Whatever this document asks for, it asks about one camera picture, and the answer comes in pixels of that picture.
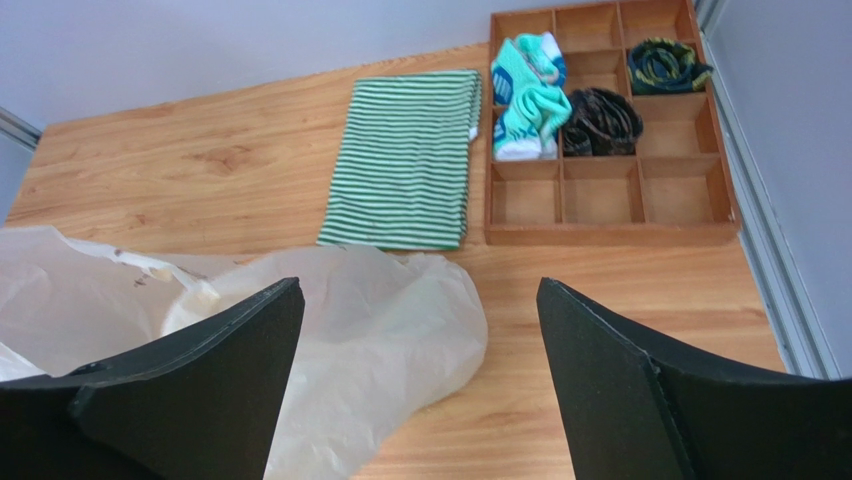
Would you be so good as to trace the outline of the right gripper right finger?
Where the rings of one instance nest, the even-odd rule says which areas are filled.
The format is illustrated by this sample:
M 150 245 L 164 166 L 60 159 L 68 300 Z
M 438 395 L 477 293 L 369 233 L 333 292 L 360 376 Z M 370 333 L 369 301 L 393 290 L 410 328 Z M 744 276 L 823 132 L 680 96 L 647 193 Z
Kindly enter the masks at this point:
M 691 346 L 545 278 L 537 309 L 579 479 L 847 479 L 851 383 Z

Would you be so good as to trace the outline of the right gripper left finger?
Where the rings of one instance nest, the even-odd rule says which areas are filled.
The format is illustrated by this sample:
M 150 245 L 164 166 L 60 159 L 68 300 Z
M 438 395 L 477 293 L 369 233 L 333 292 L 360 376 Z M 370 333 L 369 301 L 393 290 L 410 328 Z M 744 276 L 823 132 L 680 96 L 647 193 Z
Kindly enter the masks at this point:
M 5 479 L 260 479 L 305 299 L 284 278 L 141 347 L 1 385 Z

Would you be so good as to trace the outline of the banana print plastic bag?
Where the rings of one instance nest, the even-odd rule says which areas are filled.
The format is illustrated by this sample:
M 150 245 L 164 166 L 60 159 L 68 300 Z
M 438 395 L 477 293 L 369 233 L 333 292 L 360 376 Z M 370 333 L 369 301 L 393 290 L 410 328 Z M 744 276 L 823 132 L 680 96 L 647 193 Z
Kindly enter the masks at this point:
M 347 479 L 418 409 L 465 386 L 488 327 L 440 255 L 373 247 L 256 259 L 141 254 L 51 226 L 1 232 L 1 385 L 61 377 L 297 278 L 305 311 L 264 476 Z

